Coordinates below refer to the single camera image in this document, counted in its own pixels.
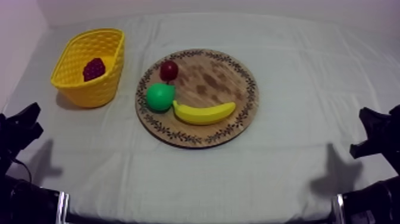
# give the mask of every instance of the wooden plate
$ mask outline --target wooden plate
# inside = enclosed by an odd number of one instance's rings
[[[175,99],[191,107],[211,107],[236,103],[225,120],[208,126],[195,126],[176,119],[173,108],[164,114],[146,106],[147,88],[160,79],[160,65],[172,60],[179,66]],[[189,49],[168,55],[150,67],[136,91],[136,112],[146,129],[156,138],[184,148],[208,148],[225,143],[243,132],[258,108],[258,88],[251,72],[238,60],[218,51]]]

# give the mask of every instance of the toy fruit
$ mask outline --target toy fruit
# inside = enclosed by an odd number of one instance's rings
[[[222,121],[235,110],[234,102],[217,105],[215,107],[194,108],[187,105],[179,105],[173,101],[175,115],[184,122],[193,125],[211,125]]]
[[[165,82],[172,81],[178,76],[178,65],[173,61],[165,61],[161,64],[160,78]]]
[[[87,82],[102,76],[104,73],[105,66],[101,58],[94,58],[83,69],[83,80]]]
[[[156,83],[149,87],[146,93],[147,105],[155,111],[168,110],[175,96],[175,86]]]

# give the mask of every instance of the white tablecloth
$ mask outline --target white tablecloth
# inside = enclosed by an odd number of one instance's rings
[[[115,99],[81,110],[50,76],[67,41],[99,27],[125,32],[125,65]],[[260,89],[250,127],[210,150],[166,145],[135,113],[145,70],[189,48],[237,58]],[[75,213],[176,223],[312,219],[329,213],[331,196],[396,175],[381,155],[353,160],[348,150],[365,139],[360,108],[387,113],[400,104],[399,66],[399,40],[335,24],[245,14],[112,18],[44,35],[5,112],[42,107],[45,133],[19,159],[35,183],[69,192]]]

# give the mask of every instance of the yellow banana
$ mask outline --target yellow banana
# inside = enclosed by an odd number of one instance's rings
[[[178,104],[176,100],[172,102],[175,115],[184,122],[193,125],[211,125],[222,121],[235,110],[234,102],[217,105],[215,107],[195,108],[187,105]]]

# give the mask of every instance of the yellow basket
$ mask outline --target yellow basket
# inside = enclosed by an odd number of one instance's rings
[[[99,107],[117,92],[124,66],[124,33],[117,29],[89,30],[69,41],[55,66],[51,83],[80,107]],[[83,69],[94,58],[101,58],[105,74],[84,82]]]

